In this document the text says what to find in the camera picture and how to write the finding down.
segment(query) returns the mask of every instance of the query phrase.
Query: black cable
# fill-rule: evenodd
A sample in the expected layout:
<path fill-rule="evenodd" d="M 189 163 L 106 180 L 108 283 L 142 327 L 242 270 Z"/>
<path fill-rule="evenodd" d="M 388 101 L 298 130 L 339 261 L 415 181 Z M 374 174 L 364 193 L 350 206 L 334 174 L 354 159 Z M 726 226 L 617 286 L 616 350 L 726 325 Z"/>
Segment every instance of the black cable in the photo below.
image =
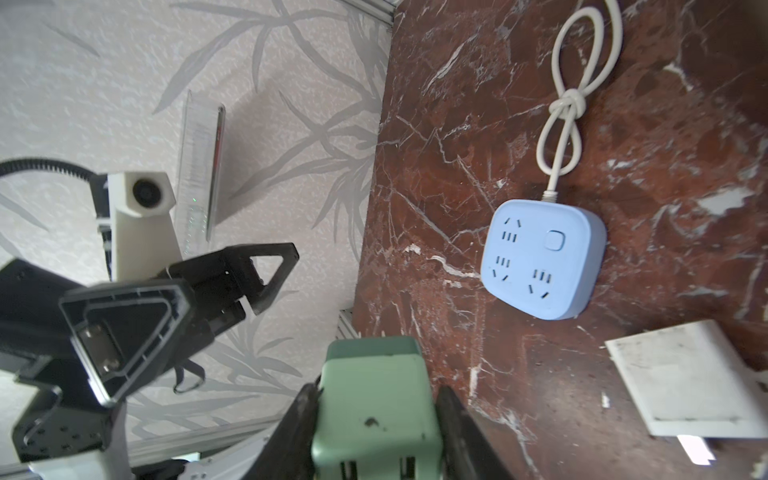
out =
<path fill-rule="evenodd" d="M 65 174 L 85 181 L 89 181 L 96 174 L 80 165 L 52 158 L 23 157 L 0 162 L 0 177 L 29 170 Z"/>

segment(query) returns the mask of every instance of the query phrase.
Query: wall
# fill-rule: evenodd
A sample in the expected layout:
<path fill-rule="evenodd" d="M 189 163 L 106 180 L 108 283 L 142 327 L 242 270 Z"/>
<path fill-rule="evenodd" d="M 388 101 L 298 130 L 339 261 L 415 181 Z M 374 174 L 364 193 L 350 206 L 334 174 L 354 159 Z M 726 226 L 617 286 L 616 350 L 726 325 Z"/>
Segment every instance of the wall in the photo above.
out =
<path fill-rule="evenodd" d="M 170 377 L 146 388 L 130 402 L 128 431 L 147 438 L 279 412 L 315 379 L 338 310 L 352 305 L 384 26 L 334 0 L 1 0 L 0 23 L 3 157 L 175 181 L 184 92 L 227 106 L 217 247 L 292 241 L 301 261 L 272 309 L 196 358 L 209 376 L 201 389 L 176 396 Z M 81 283 L 107 279 L 83 183 L 6 177 L 0 212 L 0 264 L 24 257 Z"/>

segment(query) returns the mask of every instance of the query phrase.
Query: white power cord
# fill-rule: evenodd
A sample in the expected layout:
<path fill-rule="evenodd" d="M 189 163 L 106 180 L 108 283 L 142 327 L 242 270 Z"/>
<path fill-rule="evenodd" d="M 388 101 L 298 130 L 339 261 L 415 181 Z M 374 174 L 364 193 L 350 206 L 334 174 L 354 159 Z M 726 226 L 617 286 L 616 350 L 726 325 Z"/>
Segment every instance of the white power cord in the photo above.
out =
<path fill-rule="evenodd" d="M 558 37 L 554 41 L 554 48 L 552 50 L 552 79 L 554 80 L 554 86 L 558 89 L 560 98 L 549 105 L 550 116 L 549 119 L 547 119 L 547 123 L 544 124 L 544 128 L 541 129 L 541 136 L 538 138 L 538 144 L 536 145 L 536 163 L 538 164 L 538 167 L 541 168 L 541 171 L 549 175 L 549 184 L 542 197 L 542 200 L 546 202 L 554 203 L 557 201 L 558 192 L 555 188 L 558 185 L 558 178 L 576 168 L 576 165 L 581 159 L 581 135 L 579 134 L 575 121 L 577 118 L 581 118 L 587 110 L 587 101 L 585 100 L 585 97 L 597 90 L 597 88 L 605 81 L 616 65 L 616 60 L 618 60 L 619 53 L 621 52 L 623 32 L 619 5 L 616 3 L 616 0 L 605 0 L 605 5 L 608 7 L 608 14 L 611 17 L 611 30 L 613 32 L 613 38 L 611 39 L 611 53 L 608 55 L 608 60 L 605 62 L 603 70 L 592 82 L 590 82 L 590 78 L 592 78 L 595 67 L 598 66 L 598 58 L 600 57 L 600 51 L 603 48 L 603 37 L 605 33 L 603 15 L 601 15 L 600 11 L 595 7 L 580 8 L 565 21 L 563 28 L 560 29 L 560 33 L 558 33 Z M 581 76 L 578 88 L 569 88 L 566 90 L 563 85 L 563 76 L 560 73 L 560 50 L 563 47 L 563 40 L 565 39 L 568 30 L 577 20 L 583 17 L 589 17 L 594 25 L 592 53 L 589 55 L 589 61 L 584 69 L 584 74 Z M 547 141 L 549 131 L 552 129 L 552 125 L 554 125 L 558 118 L 561 118 L 565 122 L 565 125 L 563 125 L 563 131 L 560 133 L 558 149 L 555 151 L 552 167 L 550 168 L 544 159 L 544 145 Z M 565 154 L 565 146 L 568 143 L 569 136 L 571 137 L 571 144 L 573 145 L 573 156 L 571 157 L 571 161 L 568 162 L 568 165 L 563 167 L 563 156 Z"/>

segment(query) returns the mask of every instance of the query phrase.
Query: power switch button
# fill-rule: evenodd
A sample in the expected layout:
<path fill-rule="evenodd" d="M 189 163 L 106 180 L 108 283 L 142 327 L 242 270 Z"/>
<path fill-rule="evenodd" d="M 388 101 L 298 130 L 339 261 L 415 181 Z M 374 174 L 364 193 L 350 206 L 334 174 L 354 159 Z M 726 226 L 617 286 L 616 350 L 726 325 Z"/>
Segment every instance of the power switch button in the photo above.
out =
<path fill-rule="evenodd" d="M 544 246 L 549 250 L 558 251 L 563 248 L 565 243 L 565 234 L 557 230 L 549 230 L 544 238 Z"/>

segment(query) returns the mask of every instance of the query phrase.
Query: red marble surface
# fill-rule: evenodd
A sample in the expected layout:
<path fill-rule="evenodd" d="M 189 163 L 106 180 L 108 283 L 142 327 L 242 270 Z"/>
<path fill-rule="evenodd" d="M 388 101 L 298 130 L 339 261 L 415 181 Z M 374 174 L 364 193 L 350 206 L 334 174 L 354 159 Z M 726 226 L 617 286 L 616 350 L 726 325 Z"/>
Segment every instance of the red marble surface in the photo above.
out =
<path fill-rule="evenodd" d="M 459 392 L 518 479 L 746 480 L 768 442 L 712 442 L 715 466 L 692 465 L 648 435 L 603 347 L 714 318 L 768 368 L 768 63 L 739 2 L 621 2 L 621 59 L 588 98 L 584 155 L 558 185 L 608 230 L 587 310 L 545 322 L 480 283 L 494 209 L 545 188 L 535 145 L 556 97 L 551 48 L 580 4 L 401 5 L 354 323 L 419 339 L 434 385 Z M 568 36 L 566 85 L 590 47 L 590 27 Z"/>

